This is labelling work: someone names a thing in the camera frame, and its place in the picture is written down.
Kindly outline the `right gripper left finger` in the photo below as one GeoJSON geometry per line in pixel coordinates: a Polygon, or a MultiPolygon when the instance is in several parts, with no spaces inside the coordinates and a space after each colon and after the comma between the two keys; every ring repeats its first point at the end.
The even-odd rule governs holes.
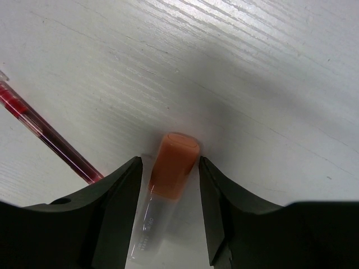
{"type": "Polygon", "coordinates": [[[134,157],[49,204],[1,203],[2,268],[124,268],[142,179],[134,157]]]}

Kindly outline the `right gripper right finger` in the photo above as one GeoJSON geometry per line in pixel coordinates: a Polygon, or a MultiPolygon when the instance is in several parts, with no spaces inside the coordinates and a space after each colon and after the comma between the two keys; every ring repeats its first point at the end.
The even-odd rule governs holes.
{"type": "Polygon", "coordinates": [[[280,206],[199,161],[209,263],[214,268],[357,268],[358,202],[280,206]]]}

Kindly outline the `orange cap highlighter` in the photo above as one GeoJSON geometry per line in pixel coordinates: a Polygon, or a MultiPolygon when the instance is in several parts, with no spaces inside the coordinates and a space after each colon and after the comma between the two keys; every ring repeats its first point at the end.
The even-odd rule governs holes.
{"type": "Polygon", "coordinates": [[[129,260],[146,265],[157,254],[199,153],[198,142],[190,136],[163,136],[135,221],[129,260]]]}

